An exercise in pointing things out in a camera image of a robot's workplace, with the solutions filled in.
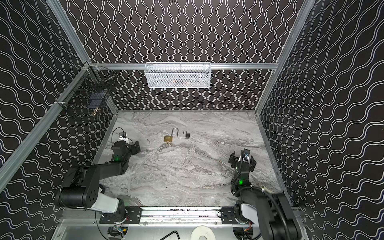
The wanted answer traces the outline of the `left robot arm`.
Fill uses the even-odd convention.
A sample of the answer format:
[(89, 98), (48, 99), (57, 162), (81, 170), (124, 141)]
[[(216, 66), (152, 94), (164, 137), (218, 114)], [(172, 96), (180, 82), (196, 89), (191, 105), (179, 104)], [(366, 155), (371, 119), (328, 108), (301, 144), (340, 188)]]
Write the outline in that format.
[(112, 145), (112, 158), (104, 164), (73, 167), (55, 198), (59, 207), (100, 213), (101, 224), (121, 224), (128, 217), (124, 201), (104, 194), (100, 180), (124, 175), (131, 156), (141, 152), (140, 143), (122, 139)]

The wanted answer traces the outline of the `small black padlock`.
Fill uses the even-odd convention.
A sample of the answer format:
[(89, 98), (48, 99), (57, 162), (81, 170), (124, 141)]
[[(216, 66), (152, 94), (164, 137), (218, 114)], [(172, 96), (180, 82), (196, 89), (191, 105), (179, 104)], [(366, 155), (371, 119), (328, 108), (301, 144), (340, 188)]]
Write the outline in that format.
[(185, 139), (189, 139), (191, 137), (191, 134), (187, 131), (183, 131), (183, 134), (185, 135)]

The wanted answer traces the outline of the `brass padlock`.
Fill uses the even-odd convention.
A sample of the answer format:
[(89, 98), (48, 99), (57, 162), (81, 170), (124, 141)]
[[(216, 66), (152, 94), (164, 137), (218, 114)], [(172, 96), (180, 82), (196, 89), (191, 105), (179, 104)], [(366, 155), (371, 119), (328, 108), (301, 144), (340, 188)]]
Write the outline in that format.
[(173, 141), (174, 133), (176, 133), (176, 136), (178, 137), (179, 136), (179, 129), (176, 127), (173, 128), (170, 135), (164, 136), (164, 142), (165, 143), (171, 143)]

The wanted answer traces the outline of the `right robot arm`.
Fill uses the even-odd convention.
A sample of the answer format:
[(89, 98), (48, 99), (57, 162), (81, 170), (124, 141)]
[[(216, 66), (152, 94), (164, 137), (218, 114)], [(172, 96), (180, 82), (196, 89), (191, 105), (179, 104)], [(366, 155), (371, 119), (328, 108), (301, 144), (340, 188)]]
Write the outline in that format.
[(250, 182), (250, 173), (257, 165), (251, 151), (243, 149), (239, 156), (233, 152), (229, 164), (235, 170), (230, 191), (238, 201), (234, 212), (229, 216), (222, 214), (222, 220), (234, 220), (238, 224), (247, 225), (244, 233), (249, 232), (253, 224), (257, 224), (259, 233), (255, 237), (247, 237), (249, 240), (258, 240), (260, 237), (264, 240), (300, 240), (300, 225), (285, 194), (274, 193)]

